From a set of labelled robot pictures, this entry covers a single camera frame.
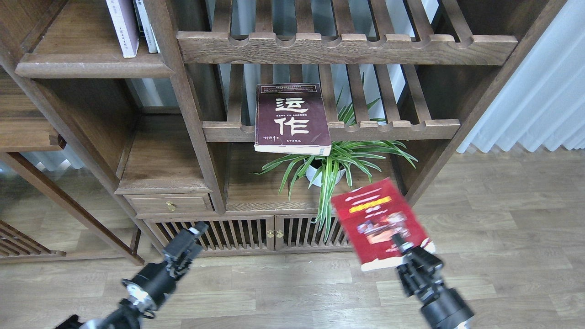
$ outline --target white pot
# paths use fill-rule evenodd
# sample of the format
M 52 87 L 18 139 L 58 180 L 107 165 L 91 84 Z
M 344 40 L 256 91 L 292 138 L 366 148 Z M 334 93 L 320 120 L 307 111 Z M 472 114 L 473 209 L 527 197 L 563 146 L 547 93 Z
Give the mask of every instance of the white pot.
M 310 182 L 313 179 L 313 177 L 315 177 L 316 173 L 317 173 L 317 168 L 313 167 L 312 165 L 309 165 L 309 168 L 307 168 L 307 171 L 305 172 L 305 176 L 307 177 L 307 179 Z M 339 173 L 337 173 L 337 179 L 335 180 L 335 184 L 339 183 L 339 181 L 341 180 L 341 177 L 343 177 L 343 174 L 345 174 L 345 168 L 343 168 L 342 170 L 339 171 Z M 319 173 L 319 175 L 317 175 L 317 177 L 313 181 L 313 185 L 321 187 L 321 173 Z

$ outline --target wooden shelf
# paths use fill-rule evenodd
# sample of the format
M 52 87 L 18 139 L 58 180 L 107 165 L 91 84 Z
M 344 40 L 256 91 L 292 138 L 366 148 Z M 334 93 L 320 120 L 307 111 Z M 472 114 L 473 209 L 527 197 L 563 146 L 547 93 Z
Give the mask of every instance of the wooden shelf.
M 330 66 L 319 65 L 321 90 L 332 140 L 450 139 L 459 129 L 460 122 L 457 119 L 431 118 L 413 65 L 402 66 L 408 84 L 408 94 L 413 104 L 412 113 L 402 110 L 399 113 L 387 66 L 384 64 L 374 66 L 388 124 L 380 125 L 376 121 L 370 121 L 358 65 L 346 67 L 357 121 L 357 124 L 351 126 L 338 118 Z M 254 126 L 245 125 L 241 120 L 243 65 L 232 64 L 230 76 L 227 121 L 204 122 L 205 139 L 208 142 L 253 142 Z M 290 77 L 291 82 L 302 82 L 302 67 L 290 65 Z M 261 82 L 273 82 L 272 65 L 261 66 Z
M 0 152 L 53 151 L 63 147 L 61 136 L 0 68 Z
M 231 34 L 232 0 L 217 0 L 211 32 L 177 34 L 186 63 L 259 64 L 456 64 L 503 65 L 518 41 L 513 36 L 472 34 L 456 0 L 441 0 L 455 36 L 436 35 L 421 0 L 407 0 L 416 38 L 395 34 L 384 0 L 371 0 L 377 37 L 355 33 L 349 5 L 332 1 L 336 37 L 314 33 L 309 0 L 297 1 L 297 33 L 277 36 L 270 2 L 256 5 L 255 32 Z
M 68 1 L 32 53 L 16 67 L 27 78 L 163 78 L 173 73 L 143 38 L 125 59 L 104 0 Z
M 309 181 L 305 178 L 295 182 L 291 200 L 288 199 L 288 185 L 281 194 L 278 194 L 286 166 L 278 167 L 264 175 L 251 174 L 260 172 L 263 165 L 280 156 L 282 154 L 255 152 L 251 143 L 232 145 L 226 214 L 315 214 L 317 212 L 320 188 L 312 186 L 309 189 Z M 395 180 L 389 159 L 373 162 L 382 169 L 382 172 L 371 171 L 373 181 L 386 177 Z M 352 178 L 354 189 L 370 184 L 367 176 L 355 167 L 352 167 Z M 334 194 L 351 190 L 344 177 L 335 187 Z
M 144 115 L 116 194 L 209 193 L 181 115 Z

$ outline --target cabinet door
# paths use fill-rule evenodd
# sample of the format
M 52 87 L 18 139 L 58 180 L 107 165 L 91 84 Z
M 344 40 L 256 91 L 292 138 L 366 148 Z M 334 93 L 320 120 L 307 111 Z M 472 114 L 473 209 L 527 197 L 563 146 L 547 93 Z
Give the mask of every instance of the cabinet door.
M 275 217 L 275 248 L 280 252 L 316 252 L 351 250 L 347 235 L 337 217 L 331 221 L 329 236 L 325 238 L 315 214 L 277 215 Z
M 181 229 L 199 221 L 209 229 L 199 239 L 201 256 L 250 255 L 274 252 L 274 216 L 222 216 L 146 220 L 163 245 Z

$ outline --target chinese characters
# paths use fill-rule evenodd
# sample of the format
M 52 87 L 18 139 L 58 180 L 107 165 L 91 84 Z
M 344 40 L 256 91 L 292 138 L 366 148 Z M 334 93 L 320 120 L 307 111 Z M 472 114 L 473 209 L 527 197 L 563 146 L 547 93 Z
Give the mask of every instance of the chinese characters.
M 276 98 L 276 108 L 275 111 L 287 111 L 298 113 L 298 116 L 306 116 L 303 114 L 307 112 L 308 108 L 303 108 L 302 104 L 305 101 L 302 100 L 300 97 L 291 97 L 291 98 Z M 308 130 L 302 129 L 307 127 L 307 123 L 309 120 L 299 120 L 295 119 L 296 114 L 284 114 L 279 115 L 282 118 L 274 119 L 274 121 L 280 125 L 280 135 L 284 134 L 284 126 L 290 127 L 291 136 L 294 136 L 296 133 L 309 133 Z

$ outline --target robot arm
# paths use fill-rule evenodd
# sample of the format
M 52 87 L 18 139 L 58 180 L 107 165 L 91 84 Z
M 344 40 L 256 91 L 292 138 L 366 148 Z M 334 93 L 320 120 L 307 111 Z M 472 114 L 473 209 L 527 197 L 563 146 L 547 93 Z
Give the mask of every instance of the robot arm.
M 140 329 L 141 318 L 154 318 L 154 311 L 167 301 L 179 281 L 189 271 L 193 259 L 203 249 L 196 244 L 208 226 L 198 222 L 189 230 L 182 230 L 164 249 L 160 263 L 148 263 L 132 278 L 122 279 L 128 298 L 122 299 L 118 309 L 107 318 L 80 323 L 74 315 L 56 329 Z
M 400 234 L 392 240 L 404 256 L 405 263 L 396 271 L 404 293 L 421 301 L 421 313 L 433 329 L 467 328 L 473 312 L 453 288 L 443 282 L 443 262 L 420 246 L 405 242 Z

